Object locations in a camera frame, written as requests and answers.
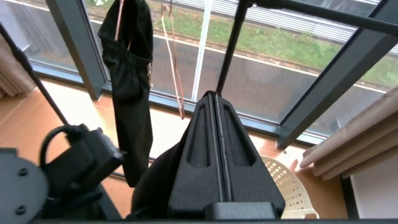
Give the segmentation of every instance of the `white pole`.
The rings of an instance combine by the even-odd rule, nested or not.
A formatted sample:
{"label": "white pole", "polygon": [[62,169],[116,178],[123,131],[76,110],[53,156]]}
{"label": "white pole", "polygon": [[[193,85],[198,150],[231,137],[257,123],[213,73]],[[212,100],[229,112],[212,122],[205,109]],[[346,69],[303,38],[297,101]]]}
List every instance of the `white pole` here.
{"label": "white pole", "polygon": [[203,63],[203,55],[205,54],[207,31],[210,23],[211,8],[213,7],[213,0],[206,0],[205,13],[203,15],[203,24],[201,25],[200,43],[197,58],[197,67],[195,69],[195,79],[193,81],[192,100],[196,101],[198,98],[198,88],[201,74],[201,67]]}

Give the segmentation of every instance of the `guardrail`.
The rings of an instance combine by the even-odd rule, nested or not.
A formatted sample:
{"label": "guardrail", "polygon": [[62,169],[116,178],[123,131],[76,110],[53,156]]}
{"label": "guardrail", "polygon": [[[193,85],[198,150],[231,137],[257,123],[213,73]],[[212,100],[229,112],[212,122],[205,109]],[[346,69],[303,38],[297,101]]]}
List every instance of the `guardrail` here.
{"label": "guardrail", "polygon": [[[205,2],[203,0],[174,0],[174,2],[182,6],[205,9]],[[233,17],[237,6],[237,1],[214,0],[211,11]],[[354,27],[337,24],[331,21],[302,16],[293,12],[264,9],[256,6],[249,8],[246,14],[246,20],[296,32],[310,33],[315,37],[340,43],[347,42],[356,30]],[[390,53],[398,55],[398,45],[391,49]]]}

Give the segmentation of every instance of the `white road line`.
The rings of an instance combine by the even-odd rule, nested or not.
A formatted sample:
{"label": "white road line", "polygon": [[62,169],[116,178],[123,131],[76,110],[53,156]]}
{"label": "white road line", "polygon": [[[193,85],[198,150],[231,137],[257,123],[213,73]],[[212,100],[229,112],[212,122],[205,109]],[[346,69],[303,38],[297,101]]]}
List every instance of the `white road line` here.
{"label": "white road line", "polygon": [[[24,5],[24,6],[34,7],[36,9],[50,11],[49,9],[46,9],[44,7],[39,7],[39,6],[35,6],[35,5],[24,3],[24,2],[19,2],[19,1],[15,1],[15,0],[7,0],[7,1],[13,2],[13,3],[16,3],[16,4],[21,4],[21,5]],[[95,24],[102,24],[101,21],[97,21],[97,20],[94,20],[94,19],[90,19],[90,22],[94,22]],[[163,37],[161,35],[154,34],[154,37],[165,40],[165,37]],[[197,44],[188,43],[188,42],[184,42],[184,41],[181,41],[181,40],[175,40],[175,41],[176,41],[176,43],[179,43],[179,44],[185,44],[185,45],[189,45],[189,46],[192,46],[192,47],[198,47],[199,48],[199,45],[197,45]],[[225,54],[225,51],[223,51],[223,50],[212,49],[210,47],[205,47],[205,49],[213,51],[213,52],[218,52],[218,53],[221,53],[221,54]],[[234,56],[238,57],[238,58],[245,59],[245,60],[250,60],[250,61],[253,61],[253,62],[263,63],[263,64],[266,64],[266,65],[271,65],[271,66],[275,66],[275,67],[278,67],[278,68],[283,68],[283,69],[290,70],[290,71],[293,71],[293,72],[298,72],[298,73],[302,73],[302,74],[306,74],[306,75],[311,75],[313,77],[318,77],[319,76],[319,75],[314,74],[314,73],[305,72],[305,71],[301,71],[299,69],[289,68],[289,67],[285,67],[285,66],[281,66],[281,65],[276,65],[274,63],[265,62],[265,61],[262,61],[262,60],[258,60],[258,59],[255,59],[255,58],[250,58],[250,57],[243,56],[243,55],[234,54]],[[367,87],[367,86],[364,86],[364,85],[354,84],[354,86],[358,87],[358,88],[363,88],[365,90],[375,91],[375,92],[382,93],[382,94],[386,93],[386,91],[378,90],[378,89]]]}

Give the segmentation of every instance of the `grass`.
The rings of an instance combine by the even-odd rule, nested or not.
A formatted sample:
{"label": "grass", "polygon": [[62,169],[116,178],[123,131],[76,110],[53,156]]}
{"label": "grass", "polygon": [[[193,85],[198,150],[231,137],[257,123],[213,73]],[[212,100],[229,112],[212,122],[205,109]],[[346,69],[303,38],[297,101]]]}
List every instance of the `grass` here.
{"label": "grass", "polygon": [[[89,7],[107,9],[113,0],[102,6],[94,6],[93,0],[85,0]],[[160,4],[147,1],[152,13],[159,13]],[[203,14],[174,7],[174,29],[181,35],[200,39]],[[169,18],[165,17],[167,30],[171,30]],[[227,45],[233,22],[222,17],[212,17],[207,40]],[[157,19],[154,27],[161,29],[162,21]],[[244,23],[237,49],[269,55],[271,57],[301,63],[323,70],[338,53],[341,46],[314,39],[310,34],[293,34],[282,29],[270,29]],[[363,81],[390,87],[398,85],[398,59],[385,56],[363,77]]]}

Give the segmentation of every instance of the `laundry basket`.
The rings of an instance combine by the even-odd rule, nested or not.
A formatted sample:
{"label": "laundry basket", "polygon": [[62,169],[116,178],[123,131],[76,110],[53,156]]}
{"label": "laundry basket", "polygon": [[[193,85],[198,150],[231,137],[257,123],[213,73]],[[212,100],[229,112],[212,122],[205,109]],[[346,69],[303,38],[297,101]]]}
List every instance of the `laundry basket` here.
{"label": "laundry basket", "polygon": [[275,159],[266,156],[261,156],[261,158],[286,201],[281,218],[305,218],[309,214],[315,214],[319,218],[299,178]]}

